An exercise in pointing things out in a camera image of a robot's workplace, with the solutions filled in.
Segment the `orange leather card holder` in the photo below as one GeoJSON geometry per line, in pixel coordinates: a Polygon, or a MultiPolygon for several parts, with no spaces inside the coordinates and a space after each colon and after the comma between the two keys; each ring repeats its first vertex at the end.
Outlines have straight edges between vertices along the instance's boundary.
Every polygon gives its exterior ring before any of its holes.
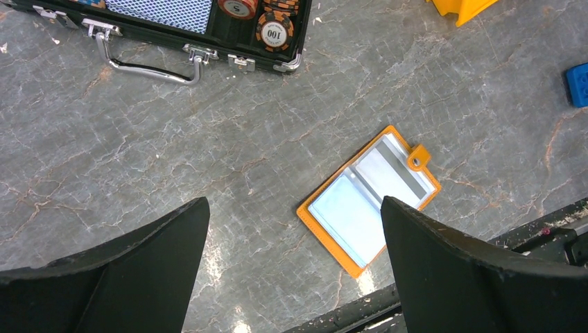
{"type": "Polygon", "coordinates": [[[386,196],[422,210],[440,192],[431,154],[387,126],[297,208],[296,214],[342,268],[359,278],[385,250],[386,196]]]}

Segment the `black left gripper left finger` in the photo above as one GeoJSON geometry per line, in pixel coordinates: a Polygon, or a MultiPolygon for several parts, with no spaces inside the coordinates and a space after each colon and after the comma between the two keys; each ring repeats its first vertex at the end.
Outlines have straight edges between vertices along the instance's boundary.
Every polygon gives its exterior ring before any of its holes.
{"type": "Polygon", "coordinates": [[[2,332],[180,332],[209,227],[196,198],[103,244],[1,272],[2,332]]]}

